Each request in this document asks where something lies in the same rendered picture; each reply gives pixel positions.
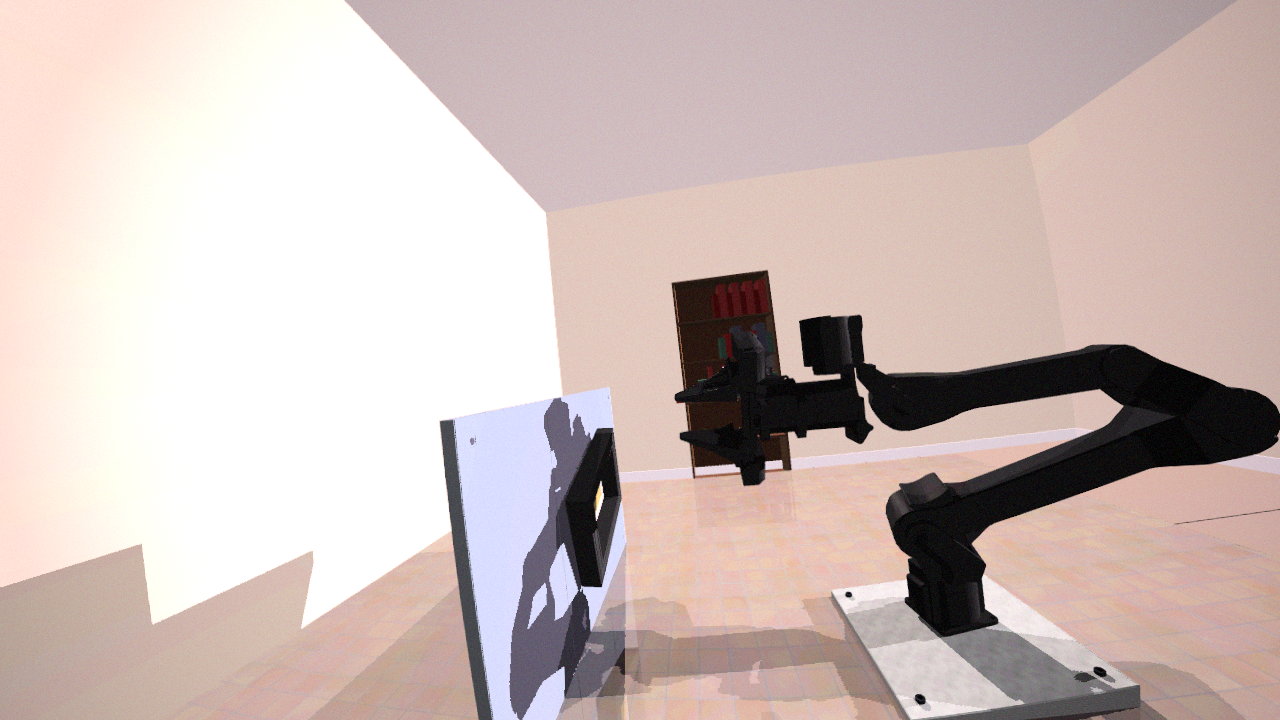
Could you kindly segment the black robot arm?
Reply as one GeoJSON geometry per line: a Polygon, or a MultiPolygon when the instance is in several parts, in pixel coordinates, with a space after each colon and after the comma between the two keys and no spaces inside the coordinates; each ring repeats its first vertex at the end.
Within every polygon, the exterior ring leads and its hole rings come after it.
{"type": "Polygon", "coordinates": [[[905,603],[941,635],[998,624],[984,603],[986,562],[972,544],[988,527],[1149,468],[1196,466],[1262,454],[1277,442],[1280,414],[1265,395],[1226,387],[1132,345],[1091,345],[965,372],[887,373],[867,364],[861,316],[799,322],[817,429],[845,428],[863,445],[858,379],[876,416],[916,430],[975,407],[1102,389],[1123,407],[1106,427],[997,468],[943,483],[931,471],[890,495],[886,518],[908,553],[905,603]]]}

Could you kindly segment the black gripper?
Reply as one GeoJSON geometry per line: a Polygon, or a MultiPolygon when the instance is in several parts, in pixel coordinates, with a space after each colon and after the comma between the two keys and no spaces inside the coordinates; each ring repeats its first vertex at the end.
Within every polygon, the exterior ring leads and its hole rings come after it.
{"type": "Polygon", "coordinates": [[[742,428],[733,421],[710,430],[687,430],[680,439],[707,448],[735,462],[742,486],[765,480],[765,455],[756,436],[795,432],[805,438],[817,427],[817,404],[810,384],[785,379],[782,386],[762,386],[765,378],[765,348],[751,331],[731,332],[732,357],[716,375],[675,395],[680,402],[733,402],[741,395],[742,428]],[[758,384],[756,384],[758,383],[758,384]]]}

